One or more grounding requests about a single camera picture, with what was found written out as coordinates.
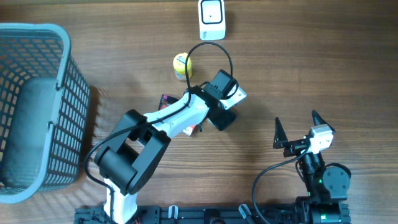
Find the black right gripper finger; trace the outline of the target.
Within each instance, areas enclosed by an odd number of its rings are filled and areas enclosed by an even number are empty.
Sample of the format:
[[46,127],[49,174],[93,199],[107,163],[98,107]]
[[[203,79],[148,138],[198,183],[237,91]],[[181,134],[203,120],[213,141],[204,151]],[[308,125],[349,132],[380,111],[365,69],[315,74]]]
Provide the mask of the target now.
[[274,149],[285,148],[288,145],[289,140],[285,134],[282,123],[278,117],[275,118],[275,134],[274,134]]
[[328,123],[317,113],[316,110],[312,110],[312,119],[313,119],[313,123],[314,123],[315,126],[322,125],[322,124],[327,124],[328,127],[332,130],[332,132],[333,132],[333,133],[335,132],[335,129],[334,129],[330,124],[328,124]]

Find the yellow candy bottle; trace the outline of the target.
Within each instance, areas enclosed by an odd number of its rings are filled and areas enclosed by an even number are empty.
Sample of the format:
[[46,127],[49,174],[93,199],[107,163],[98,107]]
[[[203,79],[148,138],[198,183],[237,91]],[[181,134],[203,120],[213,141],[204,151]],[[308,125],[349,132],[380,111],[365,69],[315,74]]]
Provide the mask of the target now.
[[192,76],[192,61],[191,59],[187,60],[187,55],[186,52],[180,53],[173,59],[175,76],[181,81],[186,80],[185,69],[188,71],[189,78]]

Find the red white snack box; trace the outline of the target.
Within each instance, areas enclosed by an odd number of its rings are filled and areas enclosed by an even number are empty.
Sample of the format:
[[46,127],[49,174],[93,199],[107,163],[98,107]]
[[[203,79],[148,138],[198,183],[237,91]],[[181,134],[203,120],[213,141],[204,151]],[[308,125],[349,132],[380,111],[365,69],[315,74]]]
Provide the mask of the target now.
[[196,125],[191,125],[183,130],[183,133],[187,136],[191,136],[196,128]]

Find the black red snack packet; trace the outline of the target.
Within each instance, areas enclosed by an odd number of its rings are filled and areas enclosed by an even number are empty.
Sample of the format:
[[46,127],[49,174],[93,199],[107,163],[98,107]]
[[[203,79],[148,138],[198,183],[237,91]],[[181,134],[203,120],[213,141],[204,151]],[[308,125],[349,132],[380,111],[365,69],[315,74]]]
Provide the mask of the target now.
[[178,101],[178,98],[175,98],[170,95],[162,94],[162,96],[160,98],[158,110],[162,110],[162,109],[168,107],[169,105],[176,103],[177,101]]

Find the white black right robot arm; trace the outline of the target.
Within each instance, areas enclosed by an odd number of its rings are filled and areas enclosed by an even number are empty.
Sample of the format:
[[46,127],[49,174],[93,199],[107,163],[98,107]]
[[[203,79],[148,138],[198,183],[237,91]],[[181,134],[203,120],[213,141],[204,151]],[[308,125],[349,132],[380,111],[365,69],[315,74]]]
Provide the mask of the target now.
[[339,163],[326,164],[322,151],[332,145],[335,129],[315,110],[313,126],[302,139],[289,141],[279,118],[275,119],[273,148],[295,159],[296,171],[308,195],[281,206],[277,217],[283,223],[350,223],[348,198],[351,171]]

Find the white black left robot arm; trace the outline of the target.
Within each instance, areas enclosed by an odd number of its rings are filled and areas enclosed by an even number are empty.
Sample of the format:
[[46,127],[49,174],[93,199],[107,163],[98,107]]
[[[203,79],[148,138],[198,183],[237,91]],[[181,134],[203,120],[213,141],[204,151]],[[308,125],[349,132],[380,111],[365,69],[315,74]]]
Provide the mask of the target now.
[[137,212],[138,191],[152,177],[171,140],[209,119],[220,131],[236,118],[232,107],[247,94],[220,70],[204,86],[189,86],[181,99],[164,109],[126,112],[113,132],[96,145],[95,164],[108,188],[104,212],[111,223],[127,223]]

